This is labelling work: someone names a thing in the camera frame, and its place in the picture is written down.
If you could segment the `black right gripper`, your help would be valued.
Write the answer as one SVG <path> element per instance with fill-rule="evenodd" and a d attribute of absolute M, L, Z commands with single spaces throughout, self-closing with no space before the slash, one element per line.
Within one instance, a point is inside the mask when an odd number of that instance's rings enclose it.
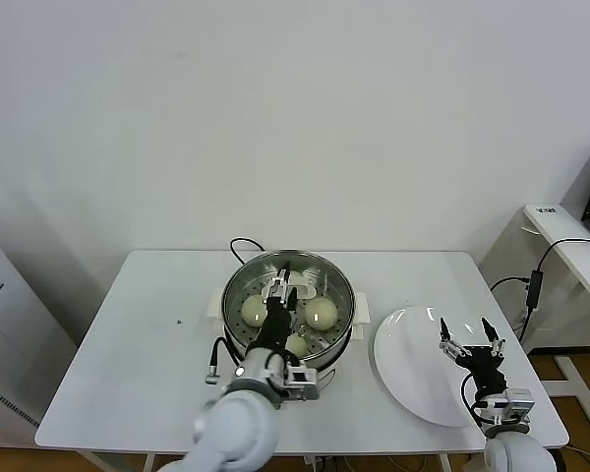
<path fill-rule="evenodd" d="M 452 338 L 444 318 L 440 318 L 439 349 L 470 373 L 478 394 L 501 394 L 507 389 L 505 376 L 500 371 L 505 340 L 486 318 L 481 318 L 481 323 L 491 347 L 464 347 Z"/>

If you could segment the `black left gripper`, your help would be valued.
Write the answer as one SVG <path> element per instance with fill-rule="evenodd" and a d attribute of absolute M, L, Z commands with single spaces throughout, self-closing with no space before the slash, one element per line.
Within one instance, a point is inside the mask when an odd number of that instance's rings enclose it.
<path fill-rule="evenodd" d="M 263 300 L 266 301 L 266 317 L 255 339 L 256 347 L 272 351 L 285 349 L 287 338 L 291 334 L 289 311 L 295 311 L 298 305 L 298 288 L 293 287 L 289 292 L 290 273 L 291 263 L 286 263 L 266 282 L 262 291 Z M 280 302 L 285 300 L 286 308 Z"/>

